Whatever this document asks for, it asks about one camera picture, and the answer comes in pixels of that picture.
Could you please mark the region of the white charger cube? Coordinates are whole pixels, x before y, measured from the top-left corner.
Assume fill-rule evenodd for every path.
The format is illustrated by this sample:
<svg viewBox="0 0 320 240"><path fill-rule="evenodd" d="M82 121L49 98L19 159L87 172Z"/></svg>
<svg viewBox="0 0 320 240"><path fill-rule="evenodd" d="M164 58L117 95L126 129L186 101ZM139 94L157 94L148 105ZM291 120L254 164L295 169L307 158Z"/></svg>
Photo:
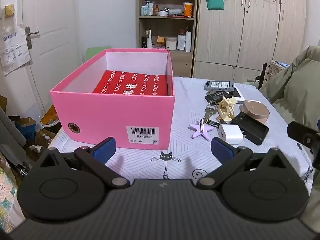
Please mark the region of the white charger cube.
<svg viewBox="0 0 320 240"><path fill-rule="evenodd" d="M230 145L238 145L244 139L242 131L238 125L221 124L218 128L218 135L221 140Z"/></svg>

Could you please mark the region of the black rectangular tray case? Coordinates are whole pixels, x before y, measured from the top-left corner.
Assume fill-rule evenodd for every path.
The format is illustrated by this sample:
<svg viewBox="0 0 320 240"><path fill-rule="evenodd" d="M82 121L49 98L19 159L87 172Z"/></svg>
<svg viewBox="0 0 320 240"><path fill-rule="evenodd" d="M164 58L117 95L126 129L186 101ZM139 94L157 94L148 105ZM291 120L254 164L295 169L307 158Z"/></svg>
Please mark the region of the black rectangular tray case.
<svg viewBox="0 0 320 240"><path fill-rule="evenodd" d="M269 128L265 124L253 119L244 112L240 112L235 116L231 120L231 124L238 125L245 138L256 145L261 145L269 132Z"/></svg>

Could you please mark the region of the black AA battery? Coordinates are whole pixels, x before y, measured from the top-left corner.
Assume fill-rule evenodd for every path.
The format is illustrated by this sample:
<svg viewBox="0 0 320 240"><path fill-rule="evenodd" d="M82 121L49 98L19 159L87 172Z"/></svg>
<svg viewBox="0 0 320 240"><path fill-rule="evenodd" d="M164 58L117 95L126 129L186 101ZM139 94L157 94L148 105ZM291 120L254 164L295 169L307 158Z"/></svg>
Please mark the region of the black AA battery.
<svg viewBox="0 0 320 240"><path fill-rule="evenodd" d="M219 128L219 126L221 125L219 122L215 122L215 121L212 121L210 119L205 119L204 122L206 124L208 124L209 126L212 126L212 127L215 127L215 128Z"/></svg>

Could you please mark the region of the purple star hair clip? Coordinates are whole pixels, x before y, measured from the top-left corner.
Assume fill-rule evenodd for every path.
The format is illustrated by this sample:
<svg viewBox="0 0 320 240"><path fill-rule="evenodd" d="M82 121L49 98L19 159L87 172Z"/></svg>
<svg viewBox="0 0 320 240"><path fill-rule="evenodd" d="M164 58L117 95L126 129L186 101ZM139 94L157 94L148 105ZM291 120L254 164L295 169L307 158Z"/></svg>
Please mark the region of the purple star hair clip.
<svg viewBox="0 0 320 240"><path fill-rule="evenodd" d="M207 141L211 140L208 133L214 129L214 127L205 124L204 119L201 119L197 124L190 124L188 128L194 132L191 136L192 139L202 136Z"/></svg>

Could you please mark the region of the pink cardboard box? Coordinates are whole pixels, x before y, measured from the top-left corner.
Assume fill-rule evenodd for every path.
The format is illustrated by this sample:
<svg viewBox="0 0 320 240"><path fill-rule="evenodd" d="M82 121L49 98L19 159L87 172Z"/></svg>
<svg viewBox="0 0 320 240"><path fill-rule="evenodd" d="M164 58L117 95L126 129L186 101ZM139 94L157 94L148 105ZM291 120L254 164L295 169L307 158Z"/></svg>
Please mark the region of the pink cardboard box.
<svg viewBox="0 0 320 240"><path fill-rule="evenodd" d="M93 93L106 70L166 75L168 95ZM175 92L166 49L105 49L64 78L50 94L64 131L75 141L97 144L114 137L120 148L169 147Z"/></svg>

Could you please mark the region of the cream claw hair clip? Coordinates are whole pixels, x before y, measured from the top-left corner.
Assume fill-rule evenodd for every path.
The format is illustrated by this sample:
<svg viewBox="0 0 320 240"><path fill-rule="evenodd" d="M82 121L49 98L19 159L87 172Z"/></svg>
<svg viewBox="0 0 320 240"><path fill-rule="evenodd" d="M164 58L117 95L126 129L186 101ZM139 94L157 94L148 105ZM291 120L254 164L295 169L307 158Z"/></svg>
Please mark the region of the cream claw hair clip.
<svg viewBox="0 0 320 240"><path fill-rule="evenodd" d="M235 117L234 107L237 103L238 101L233 97L231 98L223 97L217 106L217 112L219 115L217 117L217 120L222 124L231 122L232 119Z"/></svg>

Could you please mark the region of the bunch of keys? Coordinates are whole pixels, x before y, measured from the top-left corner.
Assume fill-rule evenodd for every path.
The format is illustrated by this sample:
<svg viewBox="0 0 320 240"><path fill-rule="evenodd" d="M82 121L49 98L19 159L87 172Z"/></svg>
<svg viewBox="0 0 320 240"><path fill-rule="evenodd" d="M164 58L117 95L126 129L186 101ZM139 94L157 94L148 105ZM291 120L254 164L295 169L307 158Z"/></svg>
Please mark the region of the bunch of keys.
<svg viewBox="0 0 320 240"><path fill-rule="evenodd" d="M223 98L228 99L231 97L231 94L224 91L208 92L204 97L205 100L208 102L208 106L204 110L204 121L208 121L210 117L217 112L217 106L223 100Z"/></svg>

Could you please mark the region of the pink rounded compact case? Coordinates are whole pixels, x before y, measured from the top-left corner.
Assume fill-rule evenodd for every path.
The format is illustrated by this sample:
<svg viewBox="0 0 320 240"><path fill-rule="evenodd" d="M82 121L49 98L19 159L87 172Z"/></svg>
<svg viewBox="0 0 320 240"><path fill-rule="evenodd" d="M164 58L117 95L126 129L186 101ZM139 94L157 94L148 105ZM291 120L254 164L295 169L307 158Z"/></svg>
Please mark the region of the pink rounded compact case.
<svg viewBox="0 0 320 240"><path fill-rule="evenodd" d="M263 124L266 123L270 115L268 108L262 102L256 100L245 100L239 109Z"/></svg>

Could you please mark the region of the grey old mobile phone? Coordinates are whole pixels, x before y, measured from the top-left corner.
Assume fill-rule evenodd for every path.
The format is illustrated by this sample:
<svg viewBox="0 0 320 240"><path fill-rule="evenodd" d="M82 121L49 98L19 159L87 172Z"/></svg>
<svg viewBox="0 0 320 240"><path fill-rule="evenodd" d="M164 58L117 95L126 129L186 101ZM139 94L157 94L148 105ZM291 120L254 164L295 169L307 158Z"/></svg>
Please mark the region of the grey old mobile phone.
<svg viewBox="0 0 320 240"><path fill-rule="evenodd" d="M232 92L234 90L234 82L209 80L204 84L204 90Z"/></svg>

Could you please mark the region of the white pocket wifi router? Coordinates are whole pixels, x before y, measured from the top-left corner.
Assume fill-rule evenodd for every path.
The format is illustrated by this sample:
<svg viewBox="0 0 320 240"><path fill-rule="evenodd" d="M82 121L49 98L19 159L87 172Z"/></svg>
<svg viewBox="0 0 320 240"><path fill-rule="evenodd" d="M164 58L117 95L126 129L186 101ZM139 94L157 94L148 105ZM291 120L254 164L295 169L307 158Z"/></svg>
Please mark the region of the white pocket wifi router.
<svg viewBox="0 0 320 240"><path fill-rule="evenodd" d="M237 100L237 104L242 104L245 101L245 98L238 87L234 87L234 90L228 93L232 96L232 98L235 98Z"/></svg>

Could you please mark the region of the trash bin with orange bag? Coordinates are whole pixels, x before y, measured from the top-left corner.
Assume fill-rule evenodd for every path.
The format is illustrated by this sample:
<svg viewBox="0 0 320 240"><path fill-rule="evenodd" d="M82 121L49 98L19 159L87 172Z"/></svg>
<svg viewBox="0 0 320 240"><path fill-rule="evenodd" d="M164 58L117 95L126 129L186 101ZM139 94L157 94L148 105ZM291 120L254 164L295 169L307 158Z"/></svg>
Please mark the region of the trash bin with orange bag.
<svg viewBox="0 0 320 240"><path fill-rule="evenodd" d="M56 134L60 130L62 126L54 105L48 109L45 115L41 118L40 123L44 129L52 133Z"/></svg>

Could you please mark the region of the floral quilt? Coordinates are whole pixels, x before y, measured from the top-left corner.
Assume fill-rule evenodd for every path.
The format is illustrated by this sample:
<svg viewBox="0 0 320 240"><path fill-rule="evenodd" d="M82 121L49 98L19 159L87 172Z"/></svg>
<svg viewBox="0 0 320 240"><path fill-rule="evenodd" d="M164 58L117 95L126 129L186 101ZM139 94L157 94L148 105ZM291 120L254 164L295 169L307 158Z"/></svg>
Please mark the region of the floral quilt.
<svg viewBox="0 0 320 240"><path fill-rule="evenodd" d="M2 154L0 160L1 229L10 233L25 221L25 216L17 200L18 187L12 169Z"/></svg>

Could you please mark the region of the green folding table board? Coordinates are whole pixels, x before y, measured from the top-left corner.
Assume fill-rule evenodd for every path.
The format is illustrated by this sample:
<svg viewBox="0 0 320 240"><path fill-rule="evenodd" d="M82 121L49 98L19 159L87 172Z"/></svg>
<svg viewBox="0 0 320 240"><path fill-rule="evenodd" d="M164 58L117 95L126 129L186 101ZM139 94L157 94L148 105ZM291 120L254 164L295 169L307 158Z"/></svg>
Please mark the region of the green folding table board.
<svg viewBox="0 0 320 240"><path fill-rule="evenodd" d="M99 54L100 52L104 51L105 49L110 49L110 48L111 48L110 46L88 48L85 51L86 60L88 61L89 59Z"/></svg>

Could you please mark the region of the light wood wardrobe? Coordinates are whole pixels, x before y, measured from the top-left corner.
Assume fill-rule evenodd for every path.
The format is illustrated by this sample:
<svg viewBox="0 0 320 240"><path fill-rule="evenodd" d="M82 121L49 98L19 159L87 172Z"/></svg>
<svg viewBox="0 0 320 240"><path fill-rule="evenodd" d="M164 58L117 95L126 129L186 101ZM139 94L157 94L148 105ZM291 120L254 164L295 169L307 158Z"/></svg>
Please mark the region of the light wood wardrobe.
<svg viewBox="0 0 320 240"><path fill-rule="evenodd" d="M243 83L271 60L291 63L301 52L306 0L223 0L197 9L193 77Z"/></svg>

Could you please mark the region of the wooden open shelf unit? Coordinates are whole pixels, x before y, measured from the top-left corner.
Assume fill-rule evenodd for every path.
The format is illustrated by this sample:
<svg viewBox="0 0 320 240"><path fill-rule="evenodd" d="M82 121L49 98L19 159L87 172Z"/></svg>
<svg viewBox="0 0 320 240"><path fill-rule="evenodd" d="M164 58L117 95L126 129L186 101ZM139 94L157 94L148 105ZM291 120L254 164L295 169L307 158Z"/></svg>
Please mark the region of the wooden open shelf unit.
<svg viewBox="0 0 320 240"><path fill-rule="evenodd" d="M160 16L162 10L184 9L184 3L193 4L190 17L179 15ZM191 33L191 48L189 52L184 50L171 51L171 60L175 76L192 77L195 36L197 27L198 0L136 0L136 47L142 47L143 37L147 31L152 33L152 44L155 45L157 38L178 37L181 30Z"/></svg>

